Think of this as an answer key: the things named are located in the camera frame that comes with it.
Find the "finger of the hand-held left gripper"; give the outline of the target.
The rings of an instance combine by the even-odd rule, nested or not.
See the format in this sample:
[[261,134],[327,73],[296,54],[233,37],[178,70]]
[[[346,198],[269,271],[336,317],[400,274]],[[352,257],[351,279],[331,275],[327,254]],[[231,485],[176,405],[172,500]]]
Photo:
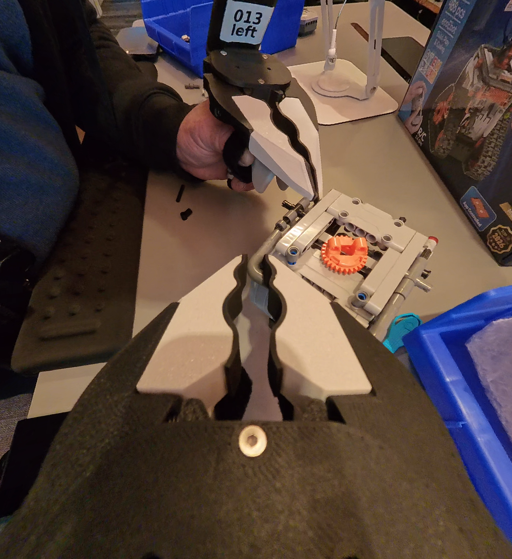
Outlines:
[[297,128],[298,140],[306,148],[308,162],[315,172],[317,196],[322,197],[321,148],[314,103],[303,88],[288,88],[285,98],[279,103],[279,110]]
[[252,184],[263,193],[274,178],[305,199],[317,199],[315,172],[308,162],[308,152],[299,142],[297,128],[288,132],[288,124],[276,124],[272,109],[263,100],[249,95],[232,97],[251,129],[248,150],[252,163]]

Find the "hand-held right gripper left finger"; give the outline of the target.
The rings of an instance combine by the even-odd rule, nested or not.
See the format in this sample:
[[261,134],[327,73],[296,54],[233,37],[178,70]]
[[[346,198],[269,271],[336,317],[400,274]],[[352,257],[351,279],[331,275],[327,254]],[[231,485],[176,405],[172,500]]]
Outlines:
[[142,394],[173,394],[214,408],[237,393],[242,377],[236,319],[242,310],[247,256],[181,298],[138,381]]

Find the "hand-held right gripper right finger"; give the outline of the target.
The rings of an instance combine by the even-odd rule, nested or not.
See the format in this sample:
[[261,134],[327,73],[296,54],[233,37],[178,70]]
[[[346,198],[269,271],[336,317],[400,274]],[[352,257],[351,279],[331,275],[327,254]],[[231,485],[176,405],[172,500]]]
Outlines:
[[265,257],[265,281],[272,319],[268,379],[274,396],[326,400],[369,394],[371,382],[335,311],[351,316],[274,256]]

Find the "teal brick separator tool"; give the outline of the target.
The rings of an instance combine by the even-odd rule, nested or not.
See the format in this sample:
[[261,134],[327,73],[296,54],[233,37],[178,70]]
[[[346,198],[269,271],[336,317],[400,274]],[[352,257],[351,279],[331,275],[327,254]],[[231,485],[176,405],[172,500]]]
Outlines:
[[404,313],[396,316],[390,324],[383,345],[395,354],[404,346],[404,337],[422,325],[423,321],[415,313]]

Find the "grey toy brick model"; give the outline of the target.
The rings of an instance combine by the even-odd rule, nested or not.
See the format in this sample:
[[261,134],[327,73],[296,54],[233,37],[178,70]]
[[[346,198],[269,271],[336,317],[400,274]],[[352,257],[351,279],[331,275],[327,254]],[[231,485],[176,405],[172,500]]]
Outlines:
[[429,292],[425,269],[438,244],[395,218],[336,190],[318,202],[282,203],[287,213],[248,264],[250,299],[264,312],[265,255],[340,304],[381,342],[395,331],[407,333],[411,319],[400,308],[413,289]]

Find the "person's left forearm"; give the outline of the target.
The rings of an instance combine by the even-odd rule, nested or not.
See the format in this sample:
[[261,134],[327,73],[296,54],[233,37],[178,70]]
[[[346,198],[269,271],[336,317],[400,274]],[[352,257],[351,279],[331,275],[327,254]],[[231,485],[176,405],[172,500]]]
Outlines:
[[177,171],[180,125],[193,109],[142,72],[89,1],[49,1],[76,125],[150,168]]

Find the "person's left hand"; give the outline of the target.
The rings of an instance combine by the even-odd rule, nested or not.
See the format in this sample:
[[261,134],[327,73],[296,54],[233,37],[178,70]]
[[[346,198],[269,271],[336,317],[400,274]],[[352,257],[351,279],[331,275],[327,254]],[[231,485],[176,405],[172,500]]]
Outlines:
[[218,120],[208,100],[185,116],[177,133],[176,157],[183,171],[203,181],[229,179],[223,149],[234,128]]

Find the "white stand base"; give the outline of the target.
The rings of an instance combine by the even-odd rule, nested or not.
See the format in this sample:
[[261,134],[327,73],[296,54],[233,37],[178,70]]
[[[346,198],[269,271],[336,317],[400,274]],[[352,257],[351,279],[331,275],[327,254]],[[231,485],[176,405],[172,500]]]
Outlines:
[[324,72],[324,62],[289,66],[293,77],[314,103],[320,125],[335,125],[391,114],[398,103],[379,87],[385,1],[369,1],[370,30],[367,71],[337,57],[335,69]]

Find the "blue bin with label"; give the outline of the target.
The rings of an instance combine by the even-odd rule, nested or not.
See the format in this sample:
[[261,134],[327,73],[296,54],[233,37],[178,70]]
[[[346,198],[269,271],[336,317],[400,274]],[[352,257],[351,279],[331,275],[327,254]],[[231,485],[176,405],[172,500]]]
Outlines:
[[[150,38],[199,78],[210,32],[213,1],[141,1]],[[304,1],[224,1],[217,24],[217,49],[255,47],[275,54],[294,47]]]

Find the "blue plastic bin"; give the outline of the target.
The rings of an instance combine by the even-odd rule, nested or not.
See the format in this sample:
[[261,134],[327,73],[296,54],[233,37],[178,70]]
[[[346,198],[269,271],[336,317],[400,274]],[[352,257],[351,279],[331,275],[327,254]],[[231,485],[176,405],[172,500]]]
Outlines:
[[498,319],[512,318],[512,285],[481,293],[404,337],[418,377],[495,522],[512,542],[512,442],[466,348]]

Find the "robot kit box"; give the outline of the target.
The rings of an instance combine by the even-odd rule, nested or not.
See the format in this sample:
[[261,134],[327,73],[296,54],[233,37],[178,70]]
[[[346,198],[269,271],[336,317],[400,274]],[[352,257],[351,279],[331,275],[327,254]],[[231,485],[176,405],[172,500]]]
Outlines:
[[444,1],[399,118],[495,261],[512,266],[512,1]]

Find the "purple cloth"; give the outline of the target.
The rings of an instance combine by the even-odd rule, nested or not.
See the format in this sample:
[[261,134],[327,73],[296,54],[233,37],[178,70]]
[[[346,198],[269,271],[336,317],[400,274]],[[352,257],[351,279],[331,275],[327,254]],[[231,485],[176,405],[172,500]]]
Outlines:
[[512,415],[512,317],[495,320],[476,332],[466,348],[495,410]]

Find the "person's blue shirt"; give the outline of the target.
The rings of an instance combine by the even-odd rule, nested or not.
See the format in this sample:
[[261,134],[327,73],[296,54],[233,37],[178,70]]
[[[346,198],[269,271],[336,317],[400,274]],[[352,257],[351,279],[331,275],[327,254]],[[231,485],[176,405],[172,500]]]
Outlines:
[[32,79],[30,32],[18,1],[0,1],[0,236],[48,258],[75,203],[78,168]]

